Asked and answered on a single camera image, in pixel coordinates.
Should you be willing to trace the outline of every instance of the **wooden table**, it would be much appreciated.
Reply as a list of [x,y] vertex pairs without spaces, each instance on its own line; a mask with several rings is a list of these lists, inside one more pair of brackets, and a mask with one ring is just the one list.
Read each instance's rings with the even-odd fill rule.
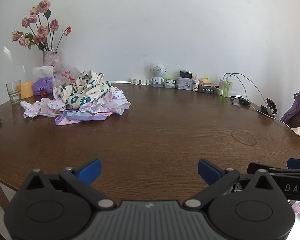
[[[23,118],[21,106],[1,105],[0,182],[17,190],[34,168],[58,173],[99,158],[102,173],[92,186],[117,202],[183,202],[206,187],[197,173],[200,158],[243,173],[250,162],[285,168],[290,157],[300,158],[298,135],[228,98],[116,85],[131,107],[105,121],[56,126],[53,117]],[[0,188],[0,206],[7,203]]]

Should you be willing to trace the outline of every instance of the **white clothing with green flowers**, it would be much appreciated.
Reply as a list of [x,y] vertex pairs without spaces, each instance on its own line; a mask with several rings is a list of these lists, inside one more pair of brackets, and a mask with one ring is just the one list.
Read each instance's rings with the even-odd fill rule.
[[82,72],[75,83],[58,87],[58,96],[70,109],[79,109],[85,103],[93,102],[111,90],[109,81],[103,80],[102,73],[92,70]]

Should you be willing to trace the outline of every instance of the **yellow cup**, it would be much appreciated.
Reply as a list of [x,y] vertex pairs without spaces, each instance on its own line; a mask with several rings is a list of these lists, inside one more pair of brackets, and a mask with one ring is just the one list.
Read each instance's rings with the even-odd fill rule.
[[32,85],[33,85],[32,81],[21,84],[21,99],[29,98],[33,96]]

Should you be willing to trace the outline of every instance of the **phone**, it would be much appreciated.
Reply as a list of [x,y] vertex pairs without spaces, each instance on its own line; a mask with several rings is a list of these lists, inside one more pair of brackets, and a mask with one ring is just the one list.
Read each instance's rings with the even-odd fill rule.
[[274,114],[277,114],[277,107],[275,106],[275,102],[267,98],[268,106],[273,110]]

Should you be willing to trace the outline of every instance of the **small box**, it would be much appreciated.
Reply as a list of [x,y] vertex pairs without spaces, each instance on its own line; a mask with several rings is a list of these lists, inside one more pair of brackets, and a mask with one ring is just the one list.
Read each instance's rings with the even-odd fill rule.
[[211,87],[212,86],[212,80],[210,78],[199,78],[199,85],[200,86]]
[[199,86],[198,91],[203,92],[203,93],[215,94],[216,88],[215,87],[207,87],[207,86]]
[[175,84],[176,80],[172,79],[172,78],[166,78],[166,83],[171,83],[171,84]]
[[186,90],[192,90],[193,89],[193,79],[192,78],[182,78],[177,77],[176,78],[176,88],[178,89],[186,89]]
[[172,84],[172,83],[165,83],[164,85],[165,88],[175,88],[175,84]]
[[180,71],[180,77],[192,78],[192,73],[190,71],[182,70],[182,71]]

